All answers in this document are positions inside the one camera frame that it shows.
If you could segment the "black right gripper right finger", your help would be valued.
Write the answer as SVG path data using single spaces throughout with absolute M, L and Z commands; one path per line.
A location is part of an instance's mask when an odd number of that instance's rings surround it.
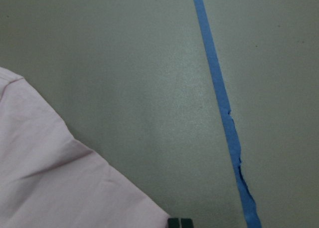
M 182 218 L 181 219 L 181 227 L 182 228 L 193 228 L 193 221 L 189 218 Z

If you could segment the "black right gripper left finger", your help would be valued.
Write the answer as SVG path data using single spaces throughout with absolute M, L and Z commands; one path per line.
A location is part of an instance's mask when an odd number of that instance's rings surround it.
M 179 218 L 169 218 L 167 220 L 168 228 L 180 228 Z

